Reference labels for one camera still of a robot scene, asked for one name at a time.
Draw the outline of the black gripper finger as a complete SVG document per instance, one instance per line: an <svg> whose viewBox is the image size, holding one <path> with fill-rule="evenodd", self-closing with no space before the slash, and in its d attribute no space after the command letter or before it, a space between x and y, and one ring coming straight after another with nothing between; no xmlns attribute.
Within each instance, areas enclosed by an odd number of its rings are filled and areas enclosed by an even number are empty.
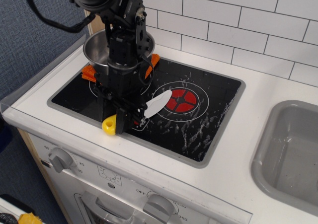
<svg viewBox="0 0 318 224"><path fill-rule="evenodd" d="M122 134L131 129L139 121L137 111L128 111L124 108L118 108L116 111L116 134Z"/></svg>

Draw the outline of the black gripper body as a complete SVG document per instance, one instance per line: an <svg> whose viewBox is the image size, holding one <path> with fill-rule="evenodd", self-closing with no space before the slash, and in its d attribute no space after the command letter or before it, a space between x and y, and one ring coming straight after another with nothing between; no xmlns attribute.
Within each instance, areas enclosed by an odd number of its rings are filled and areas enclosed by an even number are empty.
<svg viewBox="0 0 318 224"><path fill-rule="evenodd" d="M96 70L94 77L99 117L114 115L120 108L133 116L142 117L145 101L140 97L140 92L146 86L148 63L140 62L132 67L117 63L94 64L93 68Z"/></svg>

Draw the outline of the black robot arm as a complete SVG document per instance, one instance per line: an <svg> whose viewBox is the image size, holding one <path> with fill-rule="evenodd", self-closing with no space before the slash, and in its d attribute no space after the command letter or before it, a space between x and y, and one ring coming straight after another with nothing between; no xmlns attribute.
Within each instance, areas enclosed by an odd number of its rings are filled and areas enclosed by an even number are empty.
<svg viewBox="0 0 318 224"><path fill-rule="evenodd" d="M93 44L90 36L84 54L96 71L95 91L101 122L116 115L115 133L121 134L144 119L147 108L141 91L149 86L154 72L147 75L155 47L146 31L142 0L71 0L75 5L100 16L106 42Z"/></svg>

